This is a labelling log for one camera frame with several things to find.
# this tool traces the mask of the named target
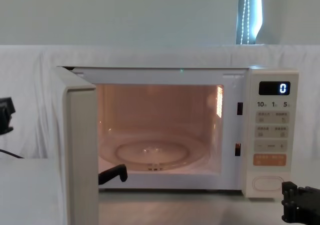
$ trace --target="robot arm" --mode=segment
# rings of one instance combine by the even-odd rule
[[[0,135],[7,134],[13,130],[9,124],[11,114],[15,112],[16,110],[11,97],[0,98]]]
[[[297,187],[293,182],[282,183],[283,216],[286,223],[320,225],[320,190]]]

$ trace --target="orange button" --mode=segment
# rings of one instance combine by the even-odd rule
[[[286,154],[256,153],[253,155],[254,166],[285,166]]]

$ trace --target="window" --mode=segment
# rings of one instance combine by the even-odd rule
[[[261,25],[262,0],[238,0],[236,44],[255,44]]]

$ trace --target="table surface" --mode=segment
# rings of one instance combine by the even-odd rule
[[[296,163],[292,181],[320,188],[320,162]],[[0,220],[59,225],[57,179],[49,159],[0,159]],[[284,225],[280,200],[238,193],[101,192],[100,225]]]

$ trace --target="open microwave door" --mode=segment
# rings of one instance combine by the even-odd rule
[[[63,67],[54,67],[51,89],[61,224],[97,225],[96,87]]]

